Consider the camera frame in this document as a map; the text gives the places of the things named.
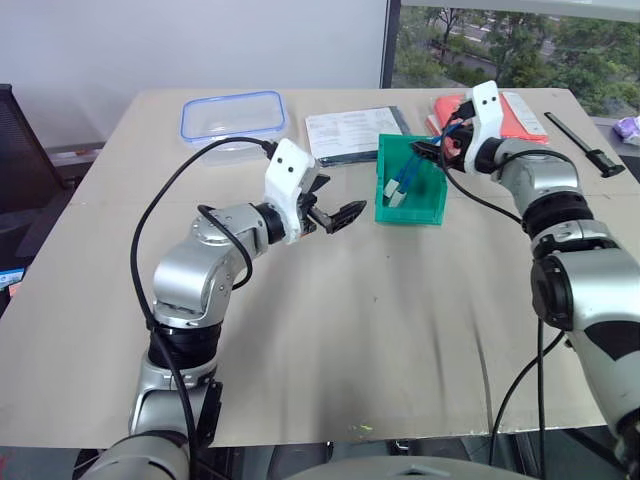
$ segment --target blue container lid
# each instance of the blue container lid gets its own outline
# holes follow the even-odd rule
[[[187,102],[182,108],[180,136],[190,144],[233,136],[279,140],[286,128],[282,97],[278,92],[265,90]]]

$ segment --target black cable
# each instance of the black cable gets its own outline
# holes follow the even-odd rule
[[[538,446],[540,450],[540,478],[547,478],[547,466],[544,455],[544,321],[538,318]]]
[[[560,343],[560,340],[562,340],[563,336],[564,336],[564,332],[562,331],[559,332],[558,335],[551,341],[551,343],[547,345],[547,347],[542,351],[543,355],[546,355],[551,350],[553,350],[554,347],[558,343]],[[513,383],[511,383],[511,386],[509,387],[509,389],[507,390],[507,393],[505,393],[504,398],[502,399],[502,403],[500,404],[500,408],[498,409],[498,415],[496,415],[496,420],[495,422],[493,422],[493,428],[491,429],[491,441],[490,441],[491,445],[489,446],[489,465],[493,465],[493,456],[495,453],[496,437],[498,436],[498,430],[500,429],[500,423],[502,423],[502,417],[504,416],[504,412],[507,409],[507,404],[509,403],[511,396],[513,395],[513,392],[516,391],[516,388],[518,388],[518,385],[520,384],[522,379],[527,375],[527,373],[529,373],[529,370],[531,370],[537,364],[537,362],[538,362],[538,356],[536,355],[536,357],[532,359],[529,363],[527,363],[525,367],[520,371],[520,373],[516,376],[515,380],[513,381]]]
[[[136,292],[136,297],[138,297],[138,303],[140,304],[140,308],[142,309],[142,313],[144,314],[145,320],[147,322],[147,329],[151,330],[153,327],[157,326],[157,322],[153,317],[153,313],[151,312],[151,308],[147,303],[147,299],[144,295],[144,289],[142,288],[142,283],[140,281],[140,272],[138,270],[138,244],[140,243],[140,235],[142,233],[142,228],[144,227],[147,219],[153,212],[153,209],[156,207],[160,199],[167,193],[167,190],[173,185],[173,183],[178,179],[178,177],[198,158],[207,153],[210,150],[213,150],[220,145],[224,145],[225,143],[234,143],[234,142],[247,142],[254,143],[256,145],[260,145],[265,152],[273,155],[273,144],[271,142],[266,142],[262,140],[258,140],[256,138],[251,137],[229,137],[224,138],[222,140],[217,140],[213,143],[210,143],[206,147],[198,150],[194,153],[186,162],[184,162],[175,172],[169,180],[163,185],[158,194],[153,198],[149,206],[146,208],[140,220],[138,221],[138,225],[136,226],[135,231],[133,232],[133,238],[131,240],[131,251],[129,254],[129,266],[131,268],[131,279],[133,280],[133,288]]]
[[[527,155],[546,155],[548,157],[556,157],[556,158],[559,158],[560,160],[564,160],[565,162],[570,163],[575,167],[571,159],[560,152],[555,152],[553,150],[544,150],[541,148],[540,149],[534,148],[531,150],[522,150],[521,152],[516,152],[512,155],[507,156],[502,162],[500,162],[496,166],[496,170],[498,171],[498,180],[500,179],[500,177],[502,177],[502,170],[504,169],[505,166],[507,166],[507,164],[513,162],[514,160],[517,160],[520,157],[525,157]]]
[[[251,261],[251,255],[249,255],[249,252],[247,252],[247,249],[245,248],[245,246],[242,245],[242,242],[238,240],[238,238],[233,233],[231,233],[227,229],[227,227],[225,227],[222,224],[222,222],[220,222],[220,220],[218,220],[216,217],[214,217],[211,214],[211,210],[215,210],[215,208],[211,208],[206,205],[198,205],[198,212],[200,212],[200,214],[204,218],[206,218],[209,221],[209,223],[213,224],[218,230],[220,230],[224,234],[225,237],[229,239],[231,243],[233,243],[233,245],[240,251],[240,255],[242,255],[242,258],[244,259],[244,263],[247,266],[247,273],[244,276],[244,278],[240,280],[238,283],[233,285],[233,290],[236,290],[242,287],[243,285],[246,285],[247,282],[251,279],[251,275],[253,275],[253,262]]]
[[[439,152],[440,168],[442,169],[444,174],[447,176],[449,181],[453,184],[453,186],[456,187],[464,195],[469,197],[471,200],[479,203],[480,205],[484,205],[485,207],[490,208],[491,210],[494,210],[494,211],[496,211],[498,213],[501,213],[502,215],[504,215],[504,216],[510,218],[511,220],[513,220],[514,222],[516,222],[518,225],[522,224],[522,220],[518,216],[514,215],[513,213],[509,212],[508,210],[505,210],[504,208],[501,208],[501,207],[499,207],[497,205],[494,205],[491,202],[487,202],[486,200],[483,200],[482,198],[474,195],[470,191],[466,190],[462,185],[460,185],[456,181],[456,179],[453,178],[451,173],[449,173],[449,166],[447,165],[447,163],[445,161],[444,149],[445,149],[445,138],[450,133],[450,132],[447,131],[447,129],[449,128],[449,125],[451,125],[451,122],[453,120],[454,120],[454,115],[451,115],[449,117],[449,120],[447,120],[447,123],[442,128],[442,137],[440,139],[440,152]]]
[[[195,480],[198,455],[198,437],[196,436],[196,422],[193,418],[193,409],[191,408],[191,401],[189,400],[189,392],[184,384],[184,379],[180,374],[180,370],[173,361],[173,357],[169,352],[169,347],[165,343],[164,337],[158,330],[152,330],[151,335],[155,337],[156,344],[160,348],[162,357],[165,362],[167,362],[169,370],[171,370],[172,379],[176,382],[176,390],[180,397],[185,423],[187,424],[187,443],[189,444],[189,478],[191,480]]]
[[[193,410],[191,408],[191,402],[189,401],[189,393],[187,391],[187,387],[184,384],[184,379],[180,374],[180,370],[177,368],[175,362],[173,361],[173,357],[171,356],[171,352],[169,350],[168,345],[165,342],[165,338],[160,333],[156,327],[159,325],[156,319],[153,317],[153,312],[149,307],[149,303],[147,302],[147,298],[144,294],[144,289],[142,287],[142,282],[140,280],[140,271],[138,270],[138,245],[140,243],[140,236],[142,234],[142,229],[147,222],[149,216],[153,212],[153,209],[156,207],[158,202],[162,199],[167,190],[173,185],[173,183],[178,179],[178,177],[198,158],[202,157],[205,153],[210,150],[213,150],[220,145],[224,145],[225,143],[234,143],[234,142],[245,142],[245,143],[254,143],[262,147],[267,156],[271,158],[273,156],[273,152],[275,149],[275,145],[268,141],[258,140],[256,138],[251,137],[229,137],[224,138],[222,140],[217,140],[213,143],[210,143],[206,147],[198,150],[194,153],[186,162],[184,162],[174,173],[171,175],[169,180],[162,186],[157,195],[153,198],[151,203],[147,206],[144,213],[140,217],[138,224],[136,225],[136,229],[133,233],[133,238],[131,240],[131,251],[129,253],[129,266],[131,268],[131,280],[133,282],[133,288],[136,292],[136,297],[138,298],[138,303],[140,304],[140,309],[145,317],[145,322],[147,329],[151,331],[151,335],[155,338],[158,347],[160,348],[160,352],[162,353],[162,357],[164,358],[169,370],[171,371],[171,375],[176,383],[176,390],[178,391],[178,396],[180,397],[180,403],[182,405],[182,410],[185,417],[186,427],[187,427],[187,440],[189,444],[189,478],[191,480],[195,480],[197,475],[197,452],[198,452],[198,442],[196,437],[196,426],[195,420],[193,418]],[[229,237],[229,240],[233,242],[233,235]],[[249,274],[250,270],[250,262],[247,263],[247,274]],[[243,279],[241,282],[244,285],[248,281],[248,278]]]

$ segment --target purple object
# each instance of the purple object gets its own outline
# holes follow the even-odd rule
[[[640,145],[640,117],[626,117],[616,122],[613,129],[624,143]]]

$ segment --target white wall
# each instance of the white wall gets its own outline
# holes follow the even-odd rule
[[[376,88],[386,3],[8,0],[0,83],[45,147],[106,140],[147,88]]]

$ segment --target plastic food container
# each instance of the plastic food container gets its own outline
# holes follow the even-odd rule
[[[418,174],[411,182],[407,196],[398,207],[388,207],[383,191],[411,157],[410,144],[424,137],[409,135],[380,135],[376,184],[376,222],[413,225],[441,225],[447,201],[447,179],[444,173],[428,160],[423,160]]]
[[[182,108],[180,136],[196,150],[227,137],[277,141],[288,127],[284,101],[273,90],[191,100]],[[205,163],[254,156],[252,143],[229,143],[203,156]]]

